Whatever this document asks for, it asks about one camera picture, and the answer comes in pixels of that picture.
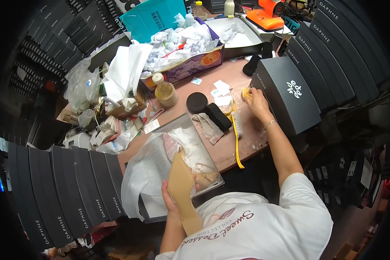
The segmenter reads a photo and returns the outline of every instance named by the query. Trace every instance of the teal paper bag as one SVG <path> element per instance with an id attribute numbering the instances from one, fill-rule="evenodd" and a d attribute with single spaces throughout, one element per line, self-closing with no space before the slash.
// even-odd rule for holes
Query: teal paper bag
<path id="1" fill-rule="evenodd" d="M 147 0 L 120 16 L 120 20 L 134 39 L 146 43 L 157 32 L 176 29 L 174 16 L 178 13 L 186 15 L 182 0 Z"/>

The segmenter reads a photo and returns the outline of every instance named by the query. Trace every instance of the orange machine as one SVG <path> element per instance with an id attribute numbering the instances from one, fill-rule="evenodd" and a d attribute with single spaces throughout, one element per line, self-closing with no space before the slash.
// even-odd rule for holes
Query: orange machine
<path id="1" fill-rule="evenodd" d="M 284 9 L 284 0 L 259 0 L 263 9 L 256 9 L 247 14 L 247 20 L 264 30 L 274 32 L 283 28 L 284 21 L 280 17 Z"/>

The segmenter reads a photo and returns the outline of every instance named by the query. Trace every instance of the shoe sole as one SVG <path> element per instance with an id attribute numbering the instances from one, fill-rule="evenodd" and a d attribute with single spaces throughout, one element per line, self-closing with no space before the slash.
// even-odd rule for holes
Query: shoe sole
<path id="1" fill-rule="evenodd" d="M 202 218 L 190 198 L 194 182 L 191 170 L 182 157 L 175 153 L 167 180 L 167 190 L 180 211 L 182 225 L 188 236 L 204 228 Z"/>

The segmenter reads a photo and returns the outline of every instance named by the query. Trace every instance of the yellow sponge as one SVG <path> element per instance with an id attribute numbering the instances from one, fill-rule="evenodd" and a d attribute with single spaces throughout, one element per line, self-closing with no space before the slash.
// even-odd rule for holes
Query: yellow sponge
<path id="1" fill-rule="evenodd" d="M 250 98 L 251 100 L 253 100 L 253 96 L 248 92 L 250 90 L 250 88 L 243 88 L 242 90 L 241 90 L 241 95 L 242 95 L 242 97 L 248 97 L 248 98 Z"/>

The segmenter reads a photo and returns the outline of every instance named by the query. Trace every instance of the person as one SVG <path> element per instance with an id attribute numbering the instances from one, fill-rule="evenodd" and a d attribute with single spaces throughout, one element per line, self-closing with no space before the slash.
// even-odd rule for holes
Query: person
<path id="1" fill-rule="evenodd" d="M 197 208 L 204 229 L 186 236 L 179 209 L 167 182 L 162 195 L 167 221 L 156 260 L 319 259 L 331 236 L 328 209 L 303 174 L 296 153 L 275 122 L 261 90 L 244 98 L 263 123 L 279 175 L 279 205 L 254 193 L 231 192 L 213 197 Z"/>

